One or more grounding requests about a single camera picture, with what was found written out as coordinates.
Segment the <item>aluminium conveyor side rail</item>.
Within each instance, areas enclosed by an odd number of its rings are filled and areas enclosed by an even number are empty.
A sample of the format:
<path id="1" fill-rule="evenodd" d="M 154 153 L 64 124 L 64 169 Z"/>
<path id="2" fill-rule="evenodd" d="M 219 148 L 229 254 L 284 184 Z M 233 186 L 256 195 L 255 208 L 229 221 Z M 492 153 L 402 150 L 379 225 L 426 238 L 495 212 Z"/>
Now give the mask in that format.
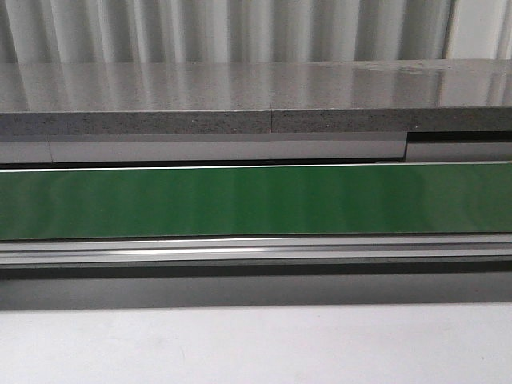
<path id="1" fill-rule="evenodd" d="M 509 234 L 98 238 L 1 244 L 3 279 L 508 272 Z"/>

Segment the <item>green conveyor belt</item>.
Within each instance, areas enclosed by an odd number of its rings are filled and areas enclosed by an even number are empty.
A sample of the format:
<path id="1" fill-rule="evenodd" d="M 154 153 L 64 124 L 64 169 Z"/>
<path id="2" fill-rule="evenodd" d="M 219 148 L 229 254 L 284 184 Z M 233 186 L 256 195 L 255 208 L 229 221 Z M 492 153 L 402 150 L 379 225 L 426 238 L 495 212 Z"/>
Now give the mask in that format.
<path id="1" fill-rule="evenodd" d="M 1 173 L 6 241 L 510 230 L 507 162 Z"/>

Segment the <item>white corrugated curtain backdrop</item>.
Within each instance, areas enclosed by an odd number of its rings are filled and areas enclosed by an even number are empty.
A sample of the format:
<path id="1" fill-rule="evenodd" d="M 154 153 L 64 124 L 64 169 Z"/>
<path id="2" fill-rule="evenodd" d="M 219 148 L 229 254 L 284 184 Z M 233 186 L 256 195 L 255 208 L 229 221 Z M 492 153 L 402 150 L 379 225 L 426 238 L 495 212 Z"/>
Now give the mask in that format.
<path id="1" fill-rule="evenodd" d="M 508 1 L 4 1 L 1 60 L 508 59 Z"/>

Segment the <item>grey panel under counter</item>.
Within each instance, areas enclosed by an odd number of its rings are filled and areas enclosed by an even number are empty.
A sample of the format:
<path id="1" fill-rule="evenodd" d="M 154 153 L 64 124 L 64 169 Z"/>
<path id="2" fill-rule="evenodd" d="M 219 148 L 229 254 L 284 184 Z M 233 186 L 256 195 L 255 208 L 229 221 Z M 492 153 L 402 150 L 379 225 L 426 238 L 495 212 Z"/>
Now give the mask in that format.
<path id="1" fill-rule="evenodd" d="M 480 162 L 511 158 L 509 132 L 7 136 L 1 163 Z"/>

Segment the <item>grey stone counter slab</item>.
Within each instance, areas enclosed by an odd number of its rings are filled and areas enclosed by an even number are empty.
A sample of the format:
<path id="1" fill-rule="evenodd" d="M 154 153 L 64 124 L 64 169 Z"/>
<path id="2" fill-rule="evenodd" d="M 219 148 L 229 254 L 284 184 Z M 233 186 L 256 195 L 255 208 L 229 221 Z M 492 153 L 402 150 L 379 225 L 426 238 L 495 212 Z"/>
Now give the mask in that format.
<path id="1" fill-rule="evenodd" d="M 1 133 L 511 131 L 508 60 L 1 66 Z"/>

